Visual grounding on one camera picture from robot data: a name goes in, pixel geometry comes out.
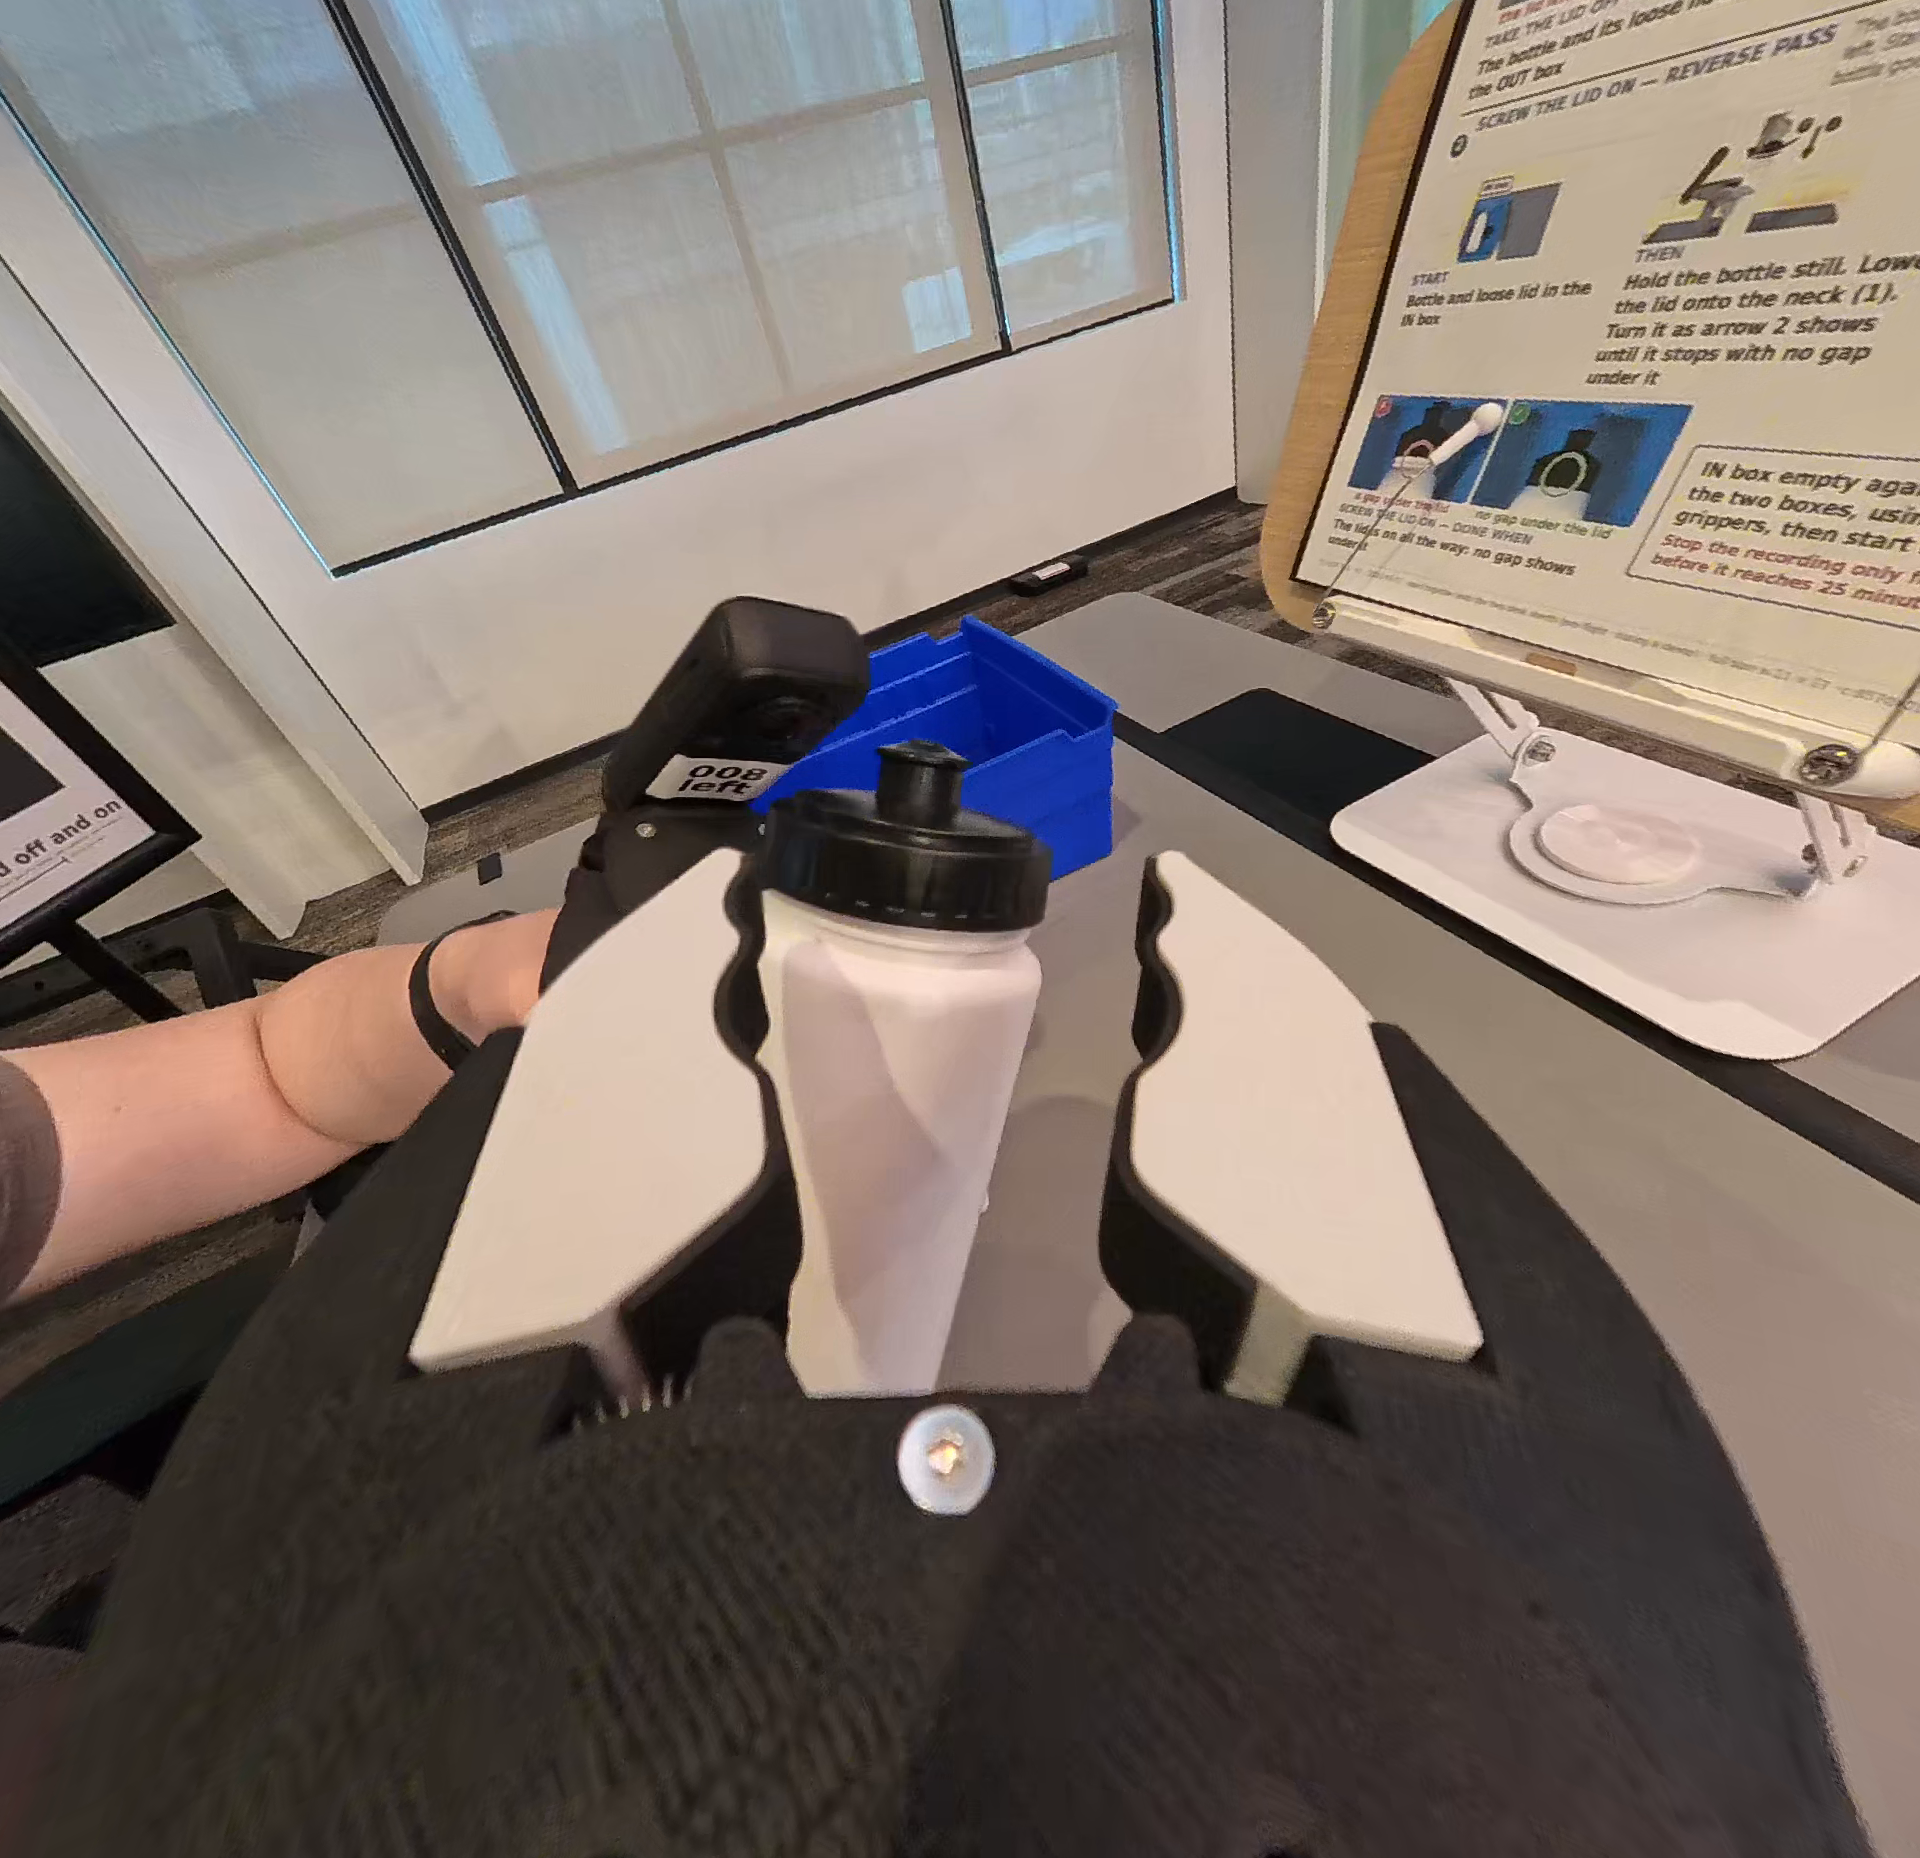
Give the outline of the black sign easel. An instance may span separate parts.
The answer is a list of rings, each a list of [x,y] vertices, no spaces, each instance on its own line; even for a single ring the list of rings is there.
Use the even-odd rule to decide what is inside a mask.
[[[217,905],[98,936],[79,922],[56,925],[41,939],[52,959],[2,977],[2,1026],[13,1029],[105,994],[139,1023],[179,1017],[185,1008],[158,984],[161,974],[195,983],[200,1004],[228,1007],[260,995],[263,984],[292,983],[325,955],[271,939],[252,939]]]

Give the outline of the person's left forearm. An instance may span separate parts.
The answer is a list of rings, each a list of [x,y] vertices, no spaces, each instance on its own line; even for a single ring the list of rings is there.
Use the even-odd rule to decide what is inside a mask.
[[[401,1138],[449,1074],[407,1004],[417,947],[274,994],[4,1058],[53,1108],[62,1200],[15,1299],[301,1191]]]

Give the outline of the black bottle lid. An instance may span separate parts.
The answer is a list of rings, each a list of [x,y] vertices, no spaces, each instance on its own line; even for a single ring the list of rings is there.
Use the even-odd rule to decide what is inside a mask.
[[[877,789],[798,789],[762,828],[754,880],[803,907],[934,933],[1020,933],[1045,920],[1051,850],[964,808],[970,762],[936,741],[877,752]]]

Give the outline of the dark wall screen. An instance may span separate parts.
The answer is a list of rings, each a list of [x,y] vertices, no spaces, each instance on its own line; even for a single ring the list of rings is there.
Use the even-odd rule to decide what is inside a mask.
[[[4,640],[46,671],[171,626],[172,612],[4,414]]]

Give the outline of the black wristband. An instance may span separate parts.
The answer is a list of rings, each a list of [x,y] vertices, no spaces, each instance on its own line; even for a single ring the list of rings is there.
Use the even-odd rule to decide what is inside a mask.
[[[475,1055],[480,1045],[488,1039],[473,1039],[468,1030],[458,1029],[436,1002],[435,994],[435,959],[439,950],[454,941],[461,933],[493,928],[498,922],[510,922],[516,919],[513,912],[492,912],[480,919],[465,919],[462,922],[446,928],[446,932],[429,939],[413,960],[407,974],[407,1007],[413,1019],[413,1029],[418,1030],[427,1051],[442,1065],[449,1076],[457,1076],[469,1055]]]

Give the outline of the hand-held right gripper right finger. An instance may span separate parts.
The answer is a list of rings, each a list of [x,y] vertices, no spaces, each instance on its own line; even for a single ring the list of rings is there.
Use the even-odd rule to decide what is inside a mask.
[[[1214,1394],[1284,1398],[1323,1341],[1481,1357],[1367,1007],[1183,852],[1141,870],[1136,951],[1138,1065],[1097,1222],[1108,1287],[1187,1330]]]

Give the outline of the white plastic bottle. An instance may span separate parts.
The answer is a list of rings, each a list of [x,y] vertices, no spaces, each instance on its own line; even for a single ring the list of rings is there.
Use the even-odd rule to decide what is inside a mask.
[[[1028,929],[877,925],[762,897],[762,998],[803,1245],[809,1395],[927,1395],[986,1207],[1045,972]]]

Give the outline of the framed marker sign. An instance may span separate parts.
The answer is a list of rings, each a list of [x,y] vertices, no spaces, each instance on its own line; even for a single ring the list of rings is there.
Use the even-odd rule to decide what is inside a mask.
[[[164,792],[2,643],[2,962],[197,844]]]

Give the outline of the dark chair seat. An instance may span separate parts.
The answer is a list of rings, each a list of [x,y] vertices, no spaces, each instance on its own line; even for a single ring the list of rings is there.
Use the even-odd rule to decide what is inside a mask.
[[[34,1495],[122,1432],[204,1389],[291,1260],[282,1243],[219,1270],[108,1325],[10,1394],[2,1505]]]

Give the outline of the blue plastic bin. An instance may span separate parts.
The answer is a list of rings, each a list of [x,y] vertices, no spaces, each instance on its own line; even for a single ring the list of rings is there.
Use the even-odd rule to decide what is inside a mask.
[[[1115,848],[1118,706],[1072,671],[985,622],[924,633],[870,658],[864,706],[773,789],[877,789],[879,751],[932,741],[970,762],[962,805],[1038,837],[1053,880]]]

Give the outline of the person's left hand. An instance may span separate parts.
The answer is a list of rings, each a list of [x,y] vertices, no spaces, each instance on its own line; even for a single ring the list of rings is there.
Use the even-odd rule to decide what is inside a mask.
[[[493,919],[436,941],[427,998],[446,1025],[473,1046],[523,1026],[534,1011],[558,910]]]

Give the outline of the black rectangular pad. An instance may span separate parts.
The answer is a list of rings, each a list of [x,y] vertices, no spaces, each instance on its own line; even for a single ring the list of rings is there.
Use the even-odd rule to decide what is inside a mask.
[[[1163,731],[1195,762],[1323,828],[1423,769],[1433,755],[1270,689],[1242,693]]]

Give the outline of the framed glass window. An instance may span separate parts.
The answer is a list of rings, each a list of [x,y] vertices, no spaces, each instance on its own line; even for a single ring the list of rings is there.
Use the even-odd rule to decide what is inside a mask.
[[[334,575],[1153,310],[1166,0],[2,0]]]

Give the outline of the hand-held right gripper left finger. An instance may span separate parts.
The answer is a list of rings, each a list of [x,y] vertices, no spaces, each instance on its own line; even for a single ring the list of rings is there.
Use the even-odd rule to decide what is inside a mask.
[[[587,947],[545,991],[418,1318],[418,1370],[558,1348],[649,1370],[653,1295],[773,1158],[762,1076],[726,1039],[722,983],[749,941],[745,868],[722,845]]]

